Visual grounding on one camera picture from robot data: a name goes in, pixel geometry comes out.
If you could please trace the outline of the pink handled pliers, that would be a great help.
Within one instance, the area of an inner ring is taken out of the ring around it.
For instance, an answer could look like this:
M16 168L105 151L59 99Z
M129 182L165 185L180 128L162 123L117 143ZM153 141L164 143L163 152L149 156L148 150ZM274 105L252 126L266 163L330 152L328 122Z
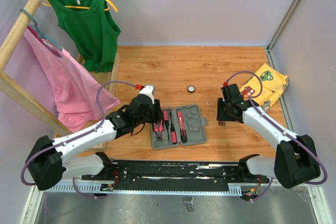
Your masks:
M155 136L156 136L156 140L158 142L162 142L162 132L164 130L163 120L161 120L159 123L153 123L152 127L153 127L153 132L155 133Z

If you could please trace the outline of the grey plastic tool case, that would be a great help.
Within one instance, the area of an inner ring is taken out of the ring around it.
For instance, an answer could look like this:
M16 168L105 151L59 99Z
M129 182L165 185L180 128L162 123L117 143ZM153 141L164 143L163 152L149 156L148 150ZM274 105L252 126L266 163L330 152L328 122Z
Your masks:
M162 120L152 124L150 128L151 145L154 150L207 142L207 120L202 116L197 104L165 108L162 112Z

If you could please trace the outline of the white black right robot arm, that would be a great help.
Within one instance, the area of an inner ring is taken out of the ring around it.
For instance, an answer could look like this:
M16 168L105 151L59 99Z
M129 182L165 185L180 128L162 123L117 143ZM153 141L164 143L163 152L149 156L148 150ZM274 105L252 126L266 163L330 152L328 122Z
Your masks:
M236 84L224 84L217 100L219 125L237 122L253 128L276 151L275 158L251 154L239 160L238 177L250 182L256 175L275 178L287 189L307 184L321 175L313 139L276 122L255 101L244 100Z

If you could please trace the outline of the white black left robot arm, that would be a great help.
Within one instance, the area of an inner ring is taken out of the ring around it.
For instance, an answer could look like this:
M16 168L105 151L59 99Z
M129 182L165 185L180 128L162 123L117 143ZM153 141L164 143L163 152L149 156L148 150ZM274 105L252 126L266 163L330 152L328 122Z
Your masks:
M50 189L61 181L66 161L95 145L131 134L141 124L158 123L162 116L159 99L151 100L139 94L129 105L110 113L99 124L54 140L42 136L26 159L22 182L35 185L41 191Z

